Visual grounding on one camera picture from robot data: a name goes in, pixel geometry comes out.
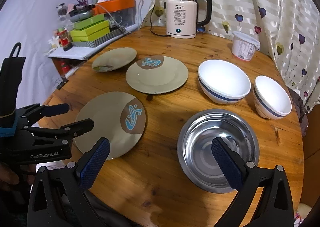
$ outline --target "blue stripe on bowl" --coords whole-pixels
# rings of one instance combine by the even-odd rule
[[[198,79],[199,79],[199,82],[200,82],[200,84],[203,86],[204,89],[206,89],[209,93],[211,93],[212,95],[214,95],[214,96],[216,96],[216,97],[218,97],[218,98],[220,98],[220,99],[222,99],[222,100],[225,100],[225,101],[239,101],[239,100],[242,100],[242,99],[244,98],[244,97],[242,97],[242,98],[240,98],[240,99],[230,99],[230,98],[223,97],[223,96],[221,96],[221,95],[219,95],[219,94],[214,93],[213,91],[211,91],[207,86],[205,86],[205,85],[203,84],[203,82],[200,80],[199,77],[198,77]]]
[[[266,108],[266,110],[267,110],[268,112],[270,112],[271,114],[273,114],[274,116],[277,116],[277,117],[279,117],[279,118],[284,118],[284,117],[286,116],[286,115],[283,116],[283,115],[280,115],[280,114],[275,113],[275,112],[274,112],[273,110],[271,110],[267,105],[265,105],[265,103],[261,100],[261,98],[260,98],[259,95],[257,94],[255,88],[253,88],[253,92],[254,92],[254,94],[256,95],[258,101],[262,104],[263,107]]]

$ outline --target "orange drawer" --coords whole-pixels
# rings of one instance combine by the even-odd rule
[[[98,4],[106,8],[109,12],[115,12],[134,7],[134,0],[109,0]],[[93,10],[95,15],[106,13],[106,11],[99,6],[96,6]]]

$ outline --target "wooden tabletop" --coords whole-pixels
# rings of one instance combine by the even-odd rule
[[[164,28],[154,29],[165,34]],[[171,93],[152,96],[129,87],[125,73],[130,64],[106,73],[92,70],[92,62],[99,55],[118,47],[134,48],[138,52],[136,60],[150,55],[176,58],[187,66],[188,80]],[[145,132],[131,151],[104,164],[90,191],[108,206],[143,226],[212,227],[236,192],[214,194],[194,185],[180,167],[177,139],[182,126],[194,114],[212,108],[230,110],[245,119],[255,131],[260,147],[258,166],[274,168],[281,164],[285,168],[296,210],[302,190],[303,148],[294,106],[287,117],[267,120],[257,114],[252,91],[236,104],[220,105],[206,97],[197,83],[199,65],[208,59],[221,59],[240,67],[251,83],[258,75],[265,75],[287,90],[268,56],[256,52],[252,60],[246,62],[233,56],[231,47],[232,41],[209,34],[199,33],[193,39],[176,39],[154,36],[149,28],[143,28],[112,43],[82,65],[69,82],[47,101],[49,105],[68,103],[70,112],[44,118],[39,124],[58,128],[74,122],[81,108],[103,93],[122,91],[136,96],[146,109]],[[73,155],[72,159],[77,160],[81,153],[73,148]],[[242,225],[250,221],[261,189],[258,189]]]

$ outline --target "human hand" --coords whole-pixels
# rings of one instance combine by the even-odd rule
[[[24,170],[29,172],[36,171],[36,165],[26,165]],[[27,182],[32,185],[34,182],[35,176],[28,175]],[[15,172],[13,172],[7,165],[0,162],[0,189],[4,191],[10,191],[9,184],[18,184],[19,177]]]

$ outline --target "heart pattern curtain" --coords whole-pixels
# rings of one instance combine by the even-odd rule
[[[165,26],[165,1],[153,0],[154,26]],[[206,2],[198,2],[203,20]],[[300,91],[311,111],[320,103],[319,19],[312,0],[213,0],[211,22],[198,31],[228,39],[241,31],[258,39],[260,51],[274,60],[286,85]]]

